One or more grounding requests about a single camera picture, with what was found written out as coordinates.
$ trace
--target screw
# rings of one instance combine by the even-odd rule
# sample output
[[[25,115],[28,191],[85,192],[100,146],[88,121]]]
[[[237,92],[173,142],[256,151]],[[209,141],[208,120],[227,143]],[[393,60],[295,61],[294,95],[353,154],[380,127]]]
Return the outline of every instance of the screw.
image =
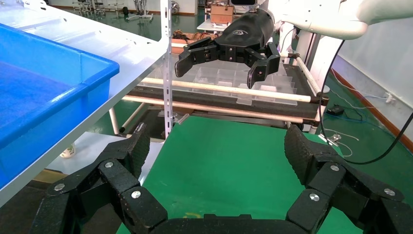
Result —
[[[387,194],[390,195],[390,196],[396,195],[396,193],[395,193],[393,190],[391,190],[391,189],[384,189],[384,192],[387,193]]]
[[[141,192],[140,191],[135,191],[131,194],[132,198],[138,198],[141,196]]]
[[[338,166],[336,165],[331,165],[330,166],[331,170],[338,172],[340,170],[340,168],[338,168]]]
[[[310,194],[310,199],[313,201],[319,201],[320,197],[317,194]]]
[[[64,184],[58,184],[55,186],[55,191],[62,190],[64,188]]]
[[[112,167],[113,166],[113,162],[107,162],[106,164],[105,164],[105,167],[106,168],[109,168],[109,167]]]

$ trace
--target slotted metal post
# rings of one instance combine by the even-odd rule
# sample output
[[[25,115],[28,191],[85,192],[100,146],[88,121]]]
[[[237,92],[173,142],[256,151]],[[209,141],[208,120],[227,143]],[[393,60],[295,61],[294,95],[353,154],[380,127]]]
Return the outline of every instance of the slotted metal post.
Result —
[[[165,139],[172,130],[172,32],[171,32],[171,3],[170,0],[161,1],[162,39],[168,40],[168,49],[164,55],[164,109],[165,109]]]

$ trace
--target white wall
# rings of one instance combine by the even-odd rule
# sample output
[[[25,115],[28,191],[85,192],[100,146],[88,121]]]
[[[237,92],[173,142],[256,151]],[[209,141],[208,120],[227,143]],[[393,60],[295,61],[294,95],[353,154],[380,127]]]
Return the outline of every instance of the white wall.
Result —
[[[73,6],[72,2],[77,0],[49,0],[50,5],[53,6]],[[115,3],[115,0],[98,0],[103,2],[106,8],[107,5]],[[182,13],[198,13],[198,0],[175,0],[179,4],[179,11]],[[129,9],[134,10],[135,5],[133,0],[117,0],[118,4],[124,3]],[[160,11],[160,0],[147,0],[146,10]]]
[[[339,55],[370,79],[413,106],[413,18],[369,26],[346,41]]]
[[[392,104],[367,99],[399,129],[413,111],[412,38],[413,19],[374,24],[362,37],[346,41],[333,64],[359,91],[379,97],[387,91],[396,95]],[[411,125],[405,134],[413,140]]]

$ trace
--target green floor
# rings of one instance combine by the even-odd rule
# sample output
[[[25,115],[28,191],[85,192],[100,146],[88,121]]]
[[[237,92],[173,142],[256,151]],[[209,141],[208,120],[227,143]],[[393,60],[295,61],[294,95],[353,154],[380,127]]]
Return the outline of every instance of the green floor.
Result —
[[[184,32],[195,32],[196,27],[201,24],[203,20],[203,10],[200,10],[200,14],[194,17],[172,16],[172,30],[181,29]],[[144,23],[144,21],[139,23],[138,20],[127,22],[123,17],[116,19],[115,13],[107,13],[105,18],[98,19],[98,21],[151,39],[159,40],[161,37],[159,30],[160,15],[154,15],[151,23]],[[354,103],[354,106],[362,106],[362,104],[348,92],[347,89],[340,86],[333,77],[328,78],[327,85],[341,97]],[[334,103],[348,106],[347,103],[339,99],[335,94],[330,92],[328,96],[331,99],[329,106]],[[121,101],[115,106],[119,125],[129,117],[137,106],[138,103],[127,101]],[[380,125],[372,114],[367,110],[364,110],[364,112],[370,123]],[[349,110],[347,114],[350,118],[359,118],[354,111]],[[324,125],[325,128],[334,129],[359,139],[359,141],[357,141],[342,135],[342,139],[340,140],[340,142],[346,144],[353,151],[353,155],[348,157],[348,159],[353,161],[366,161],[376,158],[381,155],[394,140],[394,137],[386,130],[383,131],[379,127],[368,123],[350,122],[326,116],[324,118]],[[102,134],[113,134],[109,114],[106,114],[99,120],[90,131]],[[341,146],[341,150],[344,155],[350,154],[350,151],[343,146]],[[413,206],[413,157],[401,144],[397,144],[385,159],[370,165],[355,167],[400,189],[404,193],[406,201]]]

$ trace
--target plastic compartment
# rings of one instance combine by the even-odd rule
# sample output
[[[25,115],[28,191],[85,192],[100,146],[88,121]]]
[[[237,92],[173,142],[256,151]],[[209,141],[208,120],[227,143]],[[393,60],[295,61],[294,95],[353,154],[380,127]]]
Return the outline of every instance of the plastic compartment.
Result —
[[[172,55],[172,62],[178,61],[178,55]],[[249,71],[249,67],[243,63],[225,62],[215,60],[212,62],[202,63],[194,65],[183,77],[177,78],[175,73],[173,74],[173,80],[180,80],[185,82],[194,82],[202,84],[215,84],[227,87],[238,87],[248,89],[246,85],[246,77]],[[148,77],[150,78],[163,78],[163,67],[153,70]],[[297,89],[294,88],[292,77],[287,76],[283,64],[280,63],[278,72],[267,76],[265,81],[256,82],[252,89],[265,90],[270,92],[280,92],[287,94],[295,94]],[[145,86],[162,88],[162,85],[143,83]],[[289,105],[297,105],[296,101],[257,97],[252,95],[232,94],[228,92],[210,91],[203,89],[190,89],[185,87],[173,86],[173,90],[195,92],[201,94],[219,95],[225,97],[237,98],[237,103],[251,105],[252,100],[267,101],[274,103],[283,103]]]
[[[108,100],[119,65],[3,24],[0,35],[1,188]]]

